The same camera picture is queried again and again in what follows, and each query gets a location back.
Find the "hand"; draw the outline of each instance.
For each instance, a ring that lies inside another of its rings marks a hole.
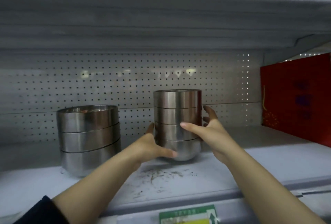
[[[130,155],[135,159],[135,162],[137,162],[135,169],[138,169],[141,163],[158,157],[176,158],[177,156],[177,152],[160,147],[155,143],[153,130],[154,123],[151,123],[145,135],[123,150],[126,155]]]
[[[180,126],[201,137],[212,148],[214,156],[222,163],[226,163],[227,153],[239,146],[218,121],[215,111],[206,105],[204,109],[209,115],[209,117],[203,117],[206,122],[204,127],[185,122],[180,123]]]

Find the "finger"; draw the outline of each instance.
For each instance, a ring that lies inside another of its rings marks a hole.
[[[205,111],[208,113],[210,120],[217,119],[215,111],[207,105],[204,105]]]
[[[209,123],[210,118],[209,117],[203,117],[202,120],[205,121],[206,123]]]
[[[164,147],[158,147],[159,149],[159,157],[166,157],[166,158],[176,158],[177,152],[164,148]]]
[[[147,131],[145,134],[148,134],[148,133],[151,133],[153,134],[154,133],[154,123],[151,123],[148,128],[147,128]]]
[[[189,132],[195,133],[199,136],[201,136],[205,132],[205,128],[202,126],[197,126],[195,124],[181,122],[180,126],[184,128],[185,130],[188,130]]]

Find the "green arrow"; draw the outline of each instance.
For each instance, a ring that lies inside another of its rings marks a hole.
[[[209,219],[212,221],[212,224],[215,224],[215,216],[211,213]]]

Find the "stainless steel bowl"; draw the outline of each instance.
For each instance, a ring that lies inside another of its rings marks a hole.
[[[165,109],[201,108],[201,90],[157,90],[154,92],[154,106]]]
[[[118,123],[118,107],[114,105],[87,105],[58,110],[58,130],[80,133],[100,130]]]
[[[154,121],[166,125],[179,125],[181,122],[188,122],[201,126],[201,107],[187,109],[154,107]]]
[[[171,141],[185,141],[198,138],[199,136],[184,130],[180,125],[165,125],[158,122],[155,125],[155,138]]]
[[[119,123],[105,129],[83,133],[59,132],[60,150],[65,152],[91,151],[110,145],[120,137]]]
[[[88,152],[70,153],[61,151],[62,167],[74,176],[82,177],[121,151],[121,140]]]
[[[157,140],[156,143],[159,146],[176,151],[178,156],[173,158],[177,161],[186,161],[193,159],[201,151],[201,139],[196,138],[187,141],[169,141],[169,140]]]

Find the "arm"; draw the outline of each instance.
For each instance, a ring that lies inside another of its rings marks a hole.
[[[238,146],[211,108],[204,108],[209,114],[209,118],[204,118],[205,127],[190,123],[181,123],[181,126],[199,135],[212,148],[215,157],[228,167],[261,223],[325,224]]]
[[[143,137],[53,199],[70,224],[96,220],[141,163],[160,156],[176,157],[176,152],[155,144],[153,129],[151,124]]]

